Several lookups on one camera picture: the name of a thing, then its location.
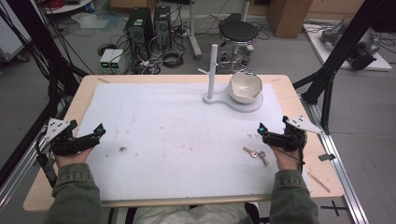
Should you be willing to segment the black tape cross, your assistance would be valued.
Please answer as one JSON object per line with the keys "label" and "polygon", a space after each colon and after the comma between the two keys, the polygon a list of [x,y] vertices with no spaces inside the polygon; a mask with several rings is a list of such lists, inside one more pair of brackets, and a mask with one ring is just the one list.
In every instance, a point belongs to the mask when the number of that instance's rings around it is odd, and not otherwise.
{"label": "black tape cross", "polygon": [[341,211],[347,211],[348,208],[345,206],[338,206],[335,201],[331,201],[331,205],[322,205],[321,209],[333,210],[337,217],[340,216]]}

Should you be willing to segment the black metal frame strut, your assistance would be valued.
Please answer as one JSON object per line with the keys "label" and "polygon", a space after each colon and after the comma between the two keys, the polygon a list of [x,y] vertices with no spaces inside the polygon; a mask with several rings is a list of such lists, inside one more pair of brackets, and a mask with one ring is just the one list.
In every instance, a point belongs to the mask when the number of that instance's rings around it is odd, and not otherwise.
{"label": "black metal frame strut", "polygon": [[387,18],[385,11],[391,4],[396,4],[396,0],[364,0],[325,63],[317,72],[292,84],[294,89],[310,84],[302,98],[311,105],[315,105],[319,96],[324,94],[320,126],[326,134],[330,134],[329,116],[335,75],[353,49],[358,46],[364,33],[379,23],[381,18]]}
{"label": "black metal frame strut", "polygon": [[38,69],[49,82],[49,102],[0,169],[0,188],[10,179],[11,173],[27,151],[28,144],[33,142],[40,128],[50,117],[55,117],[58,114],[58,104],[62,100],[67,101],[76,94],[79,86],[78,78],[88,75],[60,52],[51,37],[50,30],[35,10],[31,0],[6,0],[6,2],[32,38],[32,43],[27,42],[7,11],[2,9],[2,3],[0,3],[0,18],[31,53]]}

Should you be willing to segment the grey table leg stand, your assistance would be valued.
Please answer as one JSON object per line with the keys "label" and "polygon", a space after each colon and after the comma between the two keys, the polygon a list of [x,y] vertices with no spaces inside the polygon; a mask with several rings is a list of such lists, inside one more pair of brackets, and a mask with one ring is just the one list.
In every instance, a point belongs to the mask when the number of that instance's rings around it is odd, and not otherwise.
{"label": "grey table leg stand", "polygon": [[188,38],[193,50],[193,56],[196,61],[202,58],[202,51],[195,36],[195,0],[189,0],[189,21]]}

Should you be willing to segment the black computer tower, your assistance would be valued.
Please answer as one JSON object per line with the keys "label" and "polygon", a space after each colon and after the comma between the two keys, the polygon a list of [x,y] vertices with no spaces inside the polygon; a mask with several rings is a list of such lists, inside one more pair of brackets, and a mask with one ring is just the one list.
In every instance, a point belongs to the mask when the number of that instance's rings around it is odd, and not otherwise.
{"label": "black computer tower", "polygon": [[141,58],[149,59],[152,51],[149,42],[154,37],[150,9],[148,7],[135,7],[130,14],[125,29],[132,47],[138,50]]}
{"label": "black computer tower", "polygon": [[157,6],[153,17],[157,49],[170,49],[171,40],[171,13],[169,6]]}

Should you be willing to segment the white power supply unit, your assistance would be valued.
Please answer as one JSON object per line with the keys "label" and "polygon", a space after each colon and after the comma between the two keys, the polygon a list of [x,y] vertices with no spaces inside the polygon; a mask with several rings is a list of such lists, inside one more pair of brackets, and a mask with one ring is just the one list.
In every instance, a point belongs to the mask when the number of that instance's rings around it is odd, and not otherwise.
{"label": "white power supply unit", "polygon": [[103,69],[107,69],[110,67],[109,63],[112,59],[114,50],[113,49],[106,49],[100,59],[100,64]]}
{"label": "white power supply unit", "polygon": [[112,69],[121,69],[125,65],[124,54],[122,49],[114,49],[109,60]]}

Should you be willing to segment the person's left hand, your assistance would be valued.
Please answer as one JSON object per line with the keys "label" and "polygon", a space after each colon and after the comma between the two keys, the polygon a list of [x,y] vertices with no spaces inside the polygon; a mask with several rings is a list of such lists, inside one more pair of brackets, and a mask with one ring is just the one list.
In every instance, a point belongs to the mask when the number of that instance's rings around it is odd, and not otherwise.
{"label": "person's left hand", "polygon": [[55,156],[55,162],[59,168],[65,167],[71,164],[85,163],[90,153],[93,151],[93,147],[83,150],[82,152],[72,156]]}

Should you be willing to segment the silver key bunch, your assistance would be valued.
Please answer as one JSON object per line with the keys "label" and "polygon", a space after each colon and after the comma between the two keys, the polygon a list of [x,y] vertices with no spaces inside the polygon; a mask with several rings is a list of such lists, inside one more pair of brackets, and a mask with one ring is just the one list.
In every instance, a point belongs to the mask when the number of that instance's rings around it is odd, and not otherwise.
{"label": "silver key bunch", "polygon": [[246,151],[252,158],[260,158],[265,166],[269,165],[269,161],[267,160],[266,153],[264,151],[257,151],[247,147],[243,147],[243,150]]}

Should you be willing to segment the white floor board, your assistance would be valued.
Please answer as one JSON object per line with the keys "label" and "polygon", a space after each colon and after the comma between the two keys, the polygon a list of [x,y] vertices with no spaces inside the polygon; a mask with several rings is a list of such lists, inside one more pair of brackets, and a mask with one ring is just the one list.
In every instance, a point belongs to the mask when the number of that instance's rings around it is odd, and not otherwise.
{"label": "white floor board", "polygon": [[[315,24],[305,24],[305,33],[308,36],[311,45],[313,46],[316,54],[319,57],[321,63],[324,63],[330,53],[333,50],[333,46],[330,43],[323,43],[320,41],[322,30],[319,25]],[[392,69],[390,64],[385,61],[385,59],[377,52],[374,54],[375,60],[371,62],[367,67],[364,68],[365,71],[383,71],[388,72]]]}

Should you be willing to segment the white ceramic bowl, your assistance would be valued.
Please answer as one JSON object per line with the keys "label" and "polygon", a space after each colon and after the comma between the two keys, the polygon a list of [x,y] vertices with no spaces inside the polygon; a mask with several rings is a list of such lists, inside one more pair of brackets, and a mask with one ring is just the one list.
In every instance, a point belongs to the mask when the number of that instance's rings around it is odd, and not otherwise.
{"label": "white ceramic bowl", "polygon": [[262,80],[256,75],[233,75],[229,81],[228,93],[240,104],[251,104],[262,95]]}

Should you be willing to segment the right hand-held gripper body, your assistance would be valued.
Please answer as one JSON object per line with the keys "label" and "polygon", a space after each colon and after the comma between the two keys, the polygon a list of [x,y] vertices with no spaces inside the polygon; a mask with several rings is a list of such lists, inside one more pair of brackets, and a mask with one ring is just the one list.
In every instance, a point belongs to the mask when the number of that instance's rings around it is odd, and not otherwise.
{"label": "right hand-held gripper body", "polygon": [[285,123],[284,132],[276,140],[275,146],[286,151],[303,150],[307,142],[307,132],[323,133],[318,126],[305,116],[296,118],[284,116],[282,121]]}

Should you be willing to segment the person's lap beige trousers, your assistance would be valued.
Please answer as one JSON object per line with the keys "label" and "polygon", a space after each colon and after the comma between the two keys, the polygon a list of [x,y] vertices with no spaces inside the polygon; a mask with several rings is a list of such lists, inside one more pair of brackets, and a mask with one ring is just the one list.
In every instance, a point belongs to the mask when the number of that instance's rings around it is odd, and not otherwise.
{"label": "person's lap beige trousers", "polygon": [[253,224],[243,203],[138,208],[133,224]]}

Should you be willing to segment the white stand with pole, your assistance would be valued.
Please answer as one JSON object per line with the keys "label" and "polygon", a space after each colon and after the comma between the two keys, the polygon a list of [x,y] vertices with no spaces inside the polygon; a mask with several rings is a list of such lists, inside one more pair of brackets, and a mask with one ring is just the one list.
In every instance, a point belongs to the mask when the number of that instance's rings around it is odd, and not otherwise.
{"label": "white stand with pole", "polygon": [[208,91],[204,94],[203,100],[206,104],[224,104],[230,107],[231,109],[241,112],[241,113],[251,113],[261,108],[263,102],[263,96],[261,95],[255,102],[251,104],[240,104],[236,102],[228,93],[228,85],[224,91],[214,92],[215,87],[215,77],[216,77],[216,68],[217,68],[217,55],[218,55],[218,45],[213,44],[211,46],[211,55],[210,55],[210,65],[209,71],[206,72],[203,69],[199,69],[203,74],[208,75]]}

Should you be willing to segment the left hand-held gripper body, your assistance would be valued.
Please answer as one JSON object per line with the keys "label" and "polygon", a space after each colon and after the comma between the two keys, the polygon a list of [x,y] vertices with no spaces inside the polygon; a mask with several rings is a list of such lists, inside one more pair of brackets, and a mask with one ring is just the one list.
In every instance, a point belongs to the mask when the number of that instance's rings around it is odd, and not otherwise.
{"label": "left hand-held gripper body", "polygon": [[50,143],[50,150],[59,156],[76,155],[83,150],[79,144],[82,140],[73,135],[73,130],[78,124],[75,119],[71,121],[50,118],[44,137],[45,143]]}

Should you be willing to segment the white table mat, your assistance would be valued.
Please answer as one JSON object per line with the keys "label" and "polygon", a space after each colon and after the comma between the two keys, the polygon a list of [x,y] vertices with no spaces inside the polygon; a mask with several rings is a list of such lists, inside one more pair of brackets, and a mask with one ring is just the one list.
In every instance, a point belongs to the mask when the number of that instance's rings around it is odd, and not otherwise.
{"label": "white table mat", "polygon": [[[205,83],[100,84],[78,133],[106,133],[87,159],[103,201],[268,195],[275,156],[257,130],[282,133],[272,85],[252,113],[208,105]],[[243,147],[264,151],[269,165]]]}

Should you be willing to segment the aluminium rail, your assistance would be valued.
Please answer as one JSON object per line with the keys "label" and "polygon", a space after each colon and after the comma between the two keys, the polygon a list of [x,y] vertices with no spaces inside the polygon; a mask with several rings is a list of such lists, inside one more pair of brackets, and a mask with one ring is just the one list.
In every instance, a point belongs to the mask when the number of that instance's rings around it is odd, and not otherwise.
{"label": "aluminium rail", "polygon": [[24,178],[28,176],[30,170],[36,165],[35,143],[36,140],[33,140],[28,145],[28,148],[12,169],[5,183],[0,187],[0,214],[6,209]]}
{"label": "aluminium rail", "polygon": [[[300,100],[312,122],[317,125],[321,130],[324,130],[324,128],[320,124],[321,112],[319,107],[317,105],[309,104],[302,97],[300,97]],[[353,185],[347,174],[347,170],[341,160],[341,157],[338,153],[334,141],[332,140],[332,137],[329,134],[323,132],[319,135],[319,139],[324,146],[326,153],[329,155],[334,155],[334,159],[331,159],[331,164],[343,186],[344,199],[346,201],[349,214],[351,215],[354,223],[369,224],[368,218],[365,215],[365,212],[361,206],[361,202],[353,188]]]}

